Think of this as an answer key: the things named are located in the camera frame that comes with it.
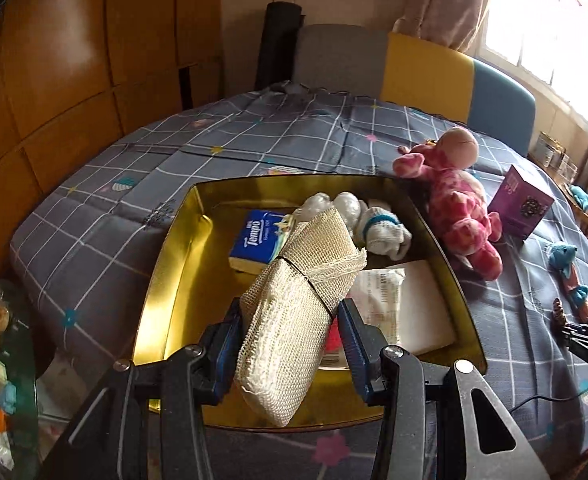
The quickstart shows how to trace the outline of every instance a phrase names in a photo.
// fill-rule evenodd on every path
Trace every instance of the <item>black wire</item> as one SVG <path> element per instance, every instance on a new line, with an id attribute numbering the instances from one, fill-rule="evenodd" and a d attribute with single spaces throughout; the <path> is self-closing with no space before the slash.
<path id="1" fill-rule="evenodd" d="M 528 402 L 530 402 L 530 400 L 543 399 L 543 400 L 549 400 L 550 402 L 569 402 L 570 400 L 576 400 L 579 397 L 583 397 L 585 394 L 588 394 L 588 388 L 586 390 L 583 390 L 579 394 L 576 394 L 576 395 L 571 396 L 571 397 L 567 397 L 565 399 L 557 399 L 555 397 L 547 397 L 545 395 L 534 395 L 534 396 L 528 397 L 527 399 L 523 400 L 522 402 L 519 402 L 516 406 L 514 406 L 509 411 L 510 411 L 510 413 L 515 412 L 516 410 L 518 410 L 519 408 L 521 408 L 523 405 L 525 405 Z"/>

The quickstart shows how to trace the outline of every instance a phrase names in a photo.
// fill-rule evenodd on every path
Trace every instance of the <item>metal screw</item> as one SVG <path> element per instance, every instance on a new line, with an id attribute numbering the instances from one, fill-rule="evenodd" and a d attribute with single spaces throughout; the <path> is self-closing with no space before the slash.
<path id="1" fill-rule="evenodd" d="M 130 366 L 131 362 L 128 359 L 119 359 L 114 363 L 113 368 L 117 372 L 126 372 L 127 370 L 129 370 Z"/>
<path id="2" fill-rule="evenodd" d="M 198 357 L 200 354 L 202 354 L 203 349 L 198 345 L 187 345 L 185 347 L 185 351 L 187 352 L 187 355 L 191 357 Z"/>
<path id="3" fill-rule="evenodd" d="M 469 374 L 474 370 L 474 365 L 471 362 L 467 361 L 466 359 L 460 359 L 456 361 L 455 365 L 456 370 L 461 372 L 462 374 Z"/>
<path id="4" fill-rule="evenodd" d="M 396 345 L 386 346 L 383 348 L 383 353 L 390 359 L 398 359 L 399 357 L 403 357 L 403 349 Z"/>

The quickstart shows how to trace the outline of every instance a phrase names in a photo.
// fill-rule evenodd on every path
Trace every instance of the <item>bed sheet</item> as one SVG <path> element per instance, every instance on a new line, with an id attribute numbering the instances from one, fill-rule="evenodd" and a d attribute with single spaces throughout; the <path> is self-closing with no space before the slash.
<path id="1" fill-rule="evenodd" d="M 62 183 L 17 229 L 12 264 L 55 343 L 92 384 L 132 347 L 155 260 L 190 186 L 278 171 L 391 174 L 399 144 L 437 139 L 451 126 L 411 108 L 296 84 L 187 110 L 123 137 Z M 572 396 L 588 387 L 588 365 L 549 330 L 552 301 L 563 295 L 546 248 L 558 240 L 577 245 L 578 275 L 588 286 L 588 241 L 549 177 L 502 142 L 474 135 L 480 156 L 470 171 L 488 199 L 511 164 L 556 199 L 527 240 L 506 235 L 496 244 L 504 264 L 496 282 L 455 269 L 487 357 L 486 379 L 508 408 L 534 394 Z M 533 401 L 514 417 L 550 472 L 588 446 L 588 396 Z M 345 478 L 349 461 L 354 475 L 371 468 L 377 427 L 282 437 L 212 430 L 209 437 L 271 446 L 292 478 L 315 478 L 323 468 L 325 478 Z M 304 463 L 292 458 L 301 453 Z M 222 478 L 233 476 L 219 466 Z"/>

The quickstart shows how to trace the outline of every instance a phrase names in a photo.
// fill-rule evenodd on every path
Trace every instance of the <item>pink plush hippo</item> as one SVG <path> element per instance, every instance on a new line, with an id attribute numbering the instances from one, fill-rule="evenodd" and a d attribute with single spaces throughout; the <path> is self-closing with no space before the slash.
<path id="1" fill-rule="evenodd" d="M 498 213 L 487 212 L 485 189 L 465 168 L 478 158 L 478 142 L 465 128 L 446 131 L 438 142 L 428 140 L 411 150 L 401 146 L 393 164 L 401 178 L 430 184 L 427 213 L 434 234 L 453 254 L 466 256 L 484 280 L 503 272 L 496 242 L 503 233 Z"/>

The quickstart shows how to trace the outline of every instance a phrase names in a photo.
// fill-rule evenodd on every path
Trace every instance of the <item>black cylinder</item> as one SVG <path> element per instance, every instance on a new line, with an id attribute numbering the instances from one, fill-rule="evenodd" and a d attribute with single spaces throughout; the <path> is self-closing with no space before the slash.
<path id="1" fill-rule="evenodd" d="M 289 2 L 272 2 L 265 10 L 261 50 L 254 90 L 291 79 L 302 8 Z"/>

